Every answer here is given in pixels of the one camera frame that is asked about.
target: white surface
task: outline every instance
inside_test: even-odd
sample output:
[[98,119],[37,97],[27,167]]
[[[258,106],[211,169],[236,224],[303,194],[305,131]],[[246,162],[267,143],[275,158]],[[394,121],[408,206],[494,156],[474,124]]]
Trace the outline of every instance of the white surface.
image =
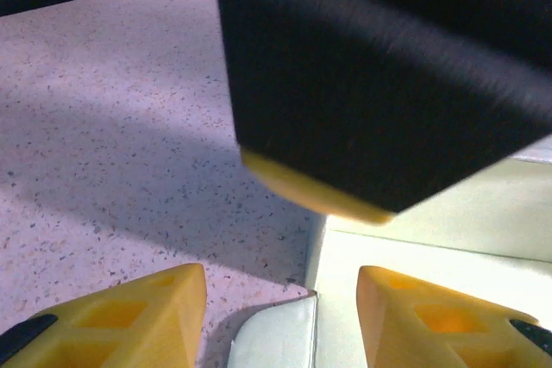
[[552,262],[552,165],[507,159],[385,226],[330,216],[326,227]]
[[532,146],[514,155],[516,159],[525,159],[539,163],[552,163],[552,136],[538,141]]
[[317,297],[262,310],[241,327],[228,368],[314,368]]
[[306,294],[311,214],[235,146],[216,0],[79,0],[0,19],[0,331],[205,265],[198,367],[259,306]]
[[363,265],[386,267],[514,308],[552,328],[552,264],[327,230],[315,277],[317,368],[367,365],[355,302]]

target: yellow foam piece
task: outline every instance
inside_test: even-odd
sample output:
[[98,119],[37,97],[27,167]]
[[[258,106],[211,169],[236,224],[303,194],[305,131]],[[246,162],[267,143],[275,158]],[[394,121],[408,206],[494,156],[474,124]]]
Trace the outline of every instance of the yellow foam piece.
[[192,368],[206,295],[189,264],[45,309],[59,319],[3,368]]
[[552,368],[510,324],[533,317],[405,274],[361,267],[357,309],[370,368]]
[[259,154],[241,149],[242,163],[274,193],[323,215],[385,224],[393,213],[365,203]]

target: cutout hole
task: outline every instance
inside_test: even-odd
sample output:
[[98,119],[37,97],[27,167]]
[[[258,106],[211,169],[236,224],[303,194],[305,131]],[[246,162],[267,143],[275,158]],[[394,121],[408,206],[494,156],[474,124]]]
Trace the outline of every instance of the cutout hole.
[[516,368],[519,366],[512,351],[488,351],[480,348],[463,347],[455,349],[467,368]]
[[145,302],[106,301],[88,312],[77,327],[130,327],[146,306]]
[[156,278],[152,280],[149,284],[152,286],[158,286],[160,288],[165,288],[167,286],[171,286],[174,283],[174,280],[176,277],[173,275],[164,276],[163,278]]
[[47,353],[35,368],[100,368],[116,342],[65,342]]
[[465,309],[441,304],[419,305],[414,308],[418,317],[434,332],[485,332],[485,324]]

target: granite countertop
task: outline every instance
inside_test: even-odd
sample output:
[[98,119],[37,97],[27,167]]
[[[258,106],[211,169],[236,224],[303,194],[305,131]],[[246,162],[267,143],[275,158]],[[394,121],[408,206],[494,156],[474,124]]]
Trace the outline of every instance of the granite countertop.
[[304,295],[316,218],[235,146],[216,0],[78,0],[0,19],[0,331],[186,262],[206,267],[198,366]]

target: black foam block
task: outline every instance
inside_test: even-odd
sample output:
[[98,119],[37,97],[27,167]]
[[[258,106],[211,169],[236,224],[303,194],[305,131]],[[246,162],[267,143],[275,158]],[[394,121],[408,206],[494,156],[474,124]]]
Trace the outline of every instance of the black foam block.
[[517,34],[531,54],[523,1],[456,2],[447,26],[394,0],[219,0],[237,140],[408,209],[552,133],[549,16]]

